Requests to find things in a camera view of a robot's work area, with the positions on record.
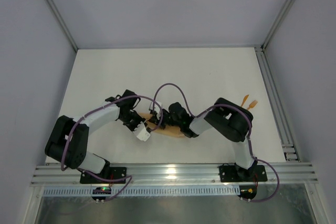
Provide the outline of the peach satin napkin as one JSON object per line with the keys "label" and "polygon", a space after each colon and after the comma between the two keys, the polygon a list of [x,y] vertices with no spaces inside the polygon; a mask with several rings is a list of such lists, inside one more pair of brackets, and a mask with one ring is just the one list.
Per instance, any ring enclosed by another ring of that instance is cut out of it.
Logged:
{"label": "peach satin napkin", "polygon": [[156,125],[149,121],[149,119],[152,117],[149,113],[140,113],[140,116],[145,118],[145,121],[148,125],[148,128],[157,134],[162,134],[165,136],[175,137],[175,138],[184,138],[185,135],[181,132],[180,128],[178,126],[166,126],[164,129],[158,128],[157,130],[153,130]]}

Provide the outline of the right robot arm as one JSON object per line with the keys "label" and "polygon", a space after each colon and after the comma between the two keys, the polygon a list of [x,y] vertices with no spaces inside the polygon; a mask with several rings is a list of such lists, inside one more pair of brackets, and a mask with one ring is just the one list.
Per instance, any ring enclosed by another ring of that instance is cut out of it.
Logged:
{"label": "right robot arm", "polygon": [[252,179],[255,175],[257,161],[252,158],[248,139],[251,134],[253,115],[224,98],[218,98],[213,106],[199,116],[192,116],[180,103],[175,102],[168,110],[160,109],[157,105],[150,105],[149,122],[160,125],[164,131],[173,129],[182,136],[196,138],[205,131],[215,129],[225,139],[232,142],[235,153],[234,167],[237,176],[242,181]]}

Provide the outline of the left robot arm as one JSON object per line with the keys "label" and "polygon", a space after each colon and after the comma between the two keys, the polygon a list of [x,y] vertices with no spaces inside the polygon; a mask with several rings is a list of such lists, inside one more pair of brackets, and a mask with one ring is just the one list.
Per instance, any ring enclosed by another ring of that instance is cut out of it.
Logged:
{"label": "left robot arm", "polygon": [[87,151],[89,135],[119,120],[137,139],[147,141],[150,130],[147,129],[145,118],[134,111],[140,100],[140,96],[125,90],[122,96],[107,98],[100,107],[83,116],[60,116],[46,144],[45,154],[60,162],[63,169],[101,173],[108,161]]}

